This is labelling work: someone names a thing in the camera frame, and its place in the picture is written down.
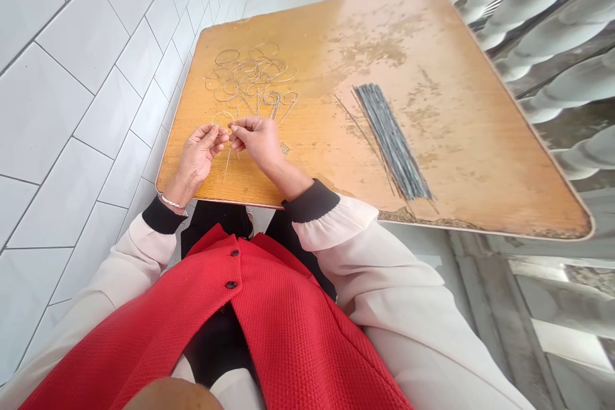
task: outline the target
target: sleeve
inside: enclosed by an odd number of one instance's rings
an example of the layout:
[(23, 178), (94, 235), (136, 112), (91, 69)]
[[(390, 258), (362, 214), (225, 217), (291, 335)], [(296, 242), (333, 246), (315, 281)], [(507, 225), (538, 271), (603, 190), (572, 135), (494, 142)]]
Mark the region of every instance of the sleeve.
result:
[(416, 410), (533, 409), (504, 377), (431, 266), (376, 218), (378, 211), (316, 181), (284, 207), (303, 248), (335, 285)]
[(62, 358), (109, 314), (145, 293), (167, 267), (176, 246), (175, 231), (186, 219), (155, 198), (120, 238), (90, 284), (73, 299), (45, 347), (22, 365), (0, 389), (0, 408), (13, 410), (26, 400)]

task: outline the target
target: black cuff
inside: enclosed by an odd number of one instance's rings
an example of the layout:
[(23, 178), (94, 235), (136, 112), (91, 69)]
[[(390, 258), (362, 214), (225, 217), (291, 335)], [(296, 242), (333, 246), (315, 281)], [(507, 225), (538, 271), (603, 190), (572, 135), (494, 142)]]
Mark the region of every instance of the black cuff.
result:
[(188, 217), (178, 215), (156, 197), (143, 212), (143, 221), (161, 234), (175, 234), (177, 228)]
[(293, 222), (304, 223), (322, 218), (338, 203), (340, 196), (314, 178), (314, 185), (310, 189), (291, 202), (282, 202), (282, 205)]

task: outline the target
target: worn table surface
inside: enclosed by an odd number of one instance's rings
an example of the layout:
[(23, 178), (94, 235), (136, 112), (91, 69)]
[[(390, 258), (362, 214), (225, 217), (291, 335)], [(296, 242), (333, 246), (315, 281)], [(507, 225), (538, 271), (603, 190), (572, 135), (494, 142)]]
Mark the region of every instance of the worn table surface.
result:
[[(558, 239), (591, 233), (589, 214), (448, 0), (331, 0), (205, 29), (170, 132), (159, 190), (176, 171), (194, 128), (232, 111), (204, 84), (215, 58), (225, 49), (265, 42), (277, 44), (278, 57), (297, 69), (293, 80), (275, 88), (299, 94), (280, 127), (287, 158), (334, 191), (397, 222)], [(433, 203), (406, 203), (391, 191), (351, 93), (353, 85), (365, 83), (382, 87)], [(241, 106), (241, 116), (254, 112), (249, 103), (251, 110)], [(278, 120), (287, 109), (281, 106)], [(261, 115), (270, 111), (267, 106)], [(228, 121), (220, 115), (215, 120)], [(224, 175), (226, 152), (214, 160), (196, 198), (279, 208), (282, 197), (247, 152), (240, 158), (233, 153)]]

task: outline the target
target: floor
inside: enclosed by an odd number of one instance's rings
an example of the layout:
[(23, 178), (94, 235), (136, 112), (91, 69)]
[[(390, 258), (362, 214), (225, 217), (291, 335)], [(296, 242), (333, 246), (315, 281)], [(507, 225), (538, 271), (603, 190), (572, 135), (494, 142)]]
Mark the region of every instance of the floor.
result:
[[(155, 196), (199, 31), (315, 1), (0, 0), (0, 386)], [(385, 226), (468, 315), (446, 233)]]

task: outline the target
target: bundle of wire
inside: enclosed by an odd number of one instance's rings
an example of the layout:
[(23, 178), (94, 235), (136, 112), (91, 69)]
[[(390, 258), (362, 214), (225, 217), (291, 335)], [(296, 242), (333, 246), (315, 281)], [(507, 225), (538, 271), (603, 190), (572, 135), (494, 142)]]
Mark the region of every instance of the bundle of wire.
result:
[(205, 87), (213, 92), (217, 101), (237, 109), (238, 118), (243, 103), (256, 115), (261, 115), (263, 105), (272, 106), (269, 117), (273, 120), (277, 118), (280, 105), (290, 106), (278, 123), (280, 126), (297, 103), (299, 94), (275, 91), (276, 86), (297, 75), (296, 68), (289, 68), (288, 63), (278, 57), (279, 51), (274, 43), (223, 50), (216, 57), (211, 74), (204, 77)]
[(363, 105), (382, 155), (403, 196), (407, 200), (417, 197), (433, 200), (429, 186), (381, 88), (370, 83), (356, 86), (354, 91)]

